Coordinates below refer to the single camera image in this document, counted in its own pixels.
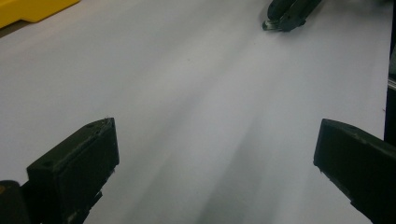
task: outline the white table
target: white table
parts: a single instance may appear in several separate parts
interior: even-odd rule
[[[382,137],[391,6],[82,0],[0,38],[0,178],[114,117],[120,166],[86,223],[371,223],[312,163],[320,121]]]

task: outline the yellow object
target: yellow object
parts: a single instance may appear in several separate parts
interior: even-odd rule
[[[79,0],[0,0],[0,28],[14,21],[41,21]]]

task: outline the white surface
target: white surface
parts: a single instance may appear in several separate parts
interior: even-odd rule
[[[0,39],[0,177],[114,117],[120,166],[86,223],[370,221],[312,164],[321,119],[382,137],[391,6],[83,0]]]

